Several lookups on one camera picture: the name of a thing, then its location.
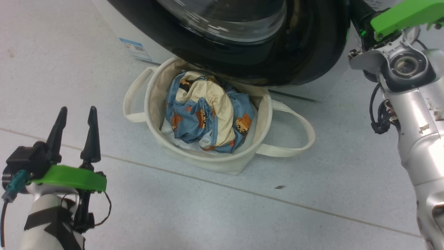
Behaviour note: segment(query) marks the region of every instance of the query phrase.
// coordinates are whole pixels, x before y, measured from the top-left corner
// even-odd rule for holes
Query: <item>cartoon print fabric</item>
[[[186,143],[200,140],[204,150],[232,153],[242,145],[253,117],[247,94],[205,72],[181,72],[166,97],[174,137]]]

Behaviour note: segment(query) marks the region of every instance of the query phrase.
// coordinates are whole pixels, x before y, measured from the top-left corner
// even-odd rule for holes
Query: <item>dirt speck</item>
[[[14,52],[14,50],[12,48],[8,49],[8,56],[10,58],[14,58],[16,56],[16,53]]]
[[[435,111],[433,115],[435,116],[435,121],[444,121],[444,111]]]
[[[430,128],[429,124],[427,124],[425,126],[422,126],[422,127],[419,128],[419,133],[422,134],[425,130],[427,130],[429,128]]]
[[[428,100],[428,106],[429,106],[429,110],[433,110],[433,105],[432,102],[430,101],[430,99],[426,98]]]

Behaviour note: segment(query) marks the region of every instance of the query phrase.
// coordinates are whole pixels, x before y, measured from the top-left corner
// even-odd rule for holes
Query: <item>laundry basket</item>
[[[304,152],[313,145],[316,137],[314,129],[304,117],[285,104],[272,100],[270,93],[265,88],[230,82],[239,92],[249,94],[251,102],[258,109],[258,121],[252,145],[239,153],[219,155],[176,147],[160,131],[165,118],[166,97],[173,79],[179,72],[196,69],[198,68],[177,57],[170,58],[159,67],[148,67],[130,86],[123,100],[125,117],[131,122],[146,122],[155,139],[168,155],[203,169],[236,175],[242,172],[257,153],[271,157],[291,157]],[[151,74],[153,76],[148,83],[144,112],[131,113],[131,104],[135,94]],[[270,129],[273,110],[290,113],[299,119],[308,134],[308,143],[305,147],[290,149],[262,143]]]

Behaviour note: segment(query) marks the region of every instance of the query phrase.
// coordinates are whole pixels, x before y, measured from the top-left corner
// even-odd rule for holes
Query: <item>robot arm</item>
[[[379,134],[396,127],[426,248],[444,250],[444,52],[412,47],[420,24],[442,27],[444,1],[405,0],[382,14],[361,13],[354,24],[364,27],[357,28],[362,50],[350,52],[350,66],[378,82],[372,100],[379,89],[385,100],[372,127]]]
[[[100,161],[97,110],[91,107],[90,126],[79,168],[57,165],[67,109],[63,107],[46,142],[32,147],[18,147],[6,161],[2,176],[1,247],[4,249],[4,216],[8,203],[18,193],[34,195],[21,241],[21,250],[83,250],[87,230],[101,225],[111,213],[111,201],[106,194],[107,179],[103,172],[94,172],[92,163]],[[88,212],[90,195],[105,192],[110,203],[108,216],[96,224]]]

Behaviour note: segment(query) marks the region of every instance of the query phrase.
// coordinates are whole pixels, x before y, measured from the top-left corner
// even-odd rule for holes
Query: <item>front-loading washing machine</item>
[[[323,101],[357,48],[349,0],[93,0],[136,59],[174,54],[216,74]],[[366,0],[376,10],[393,0]]]

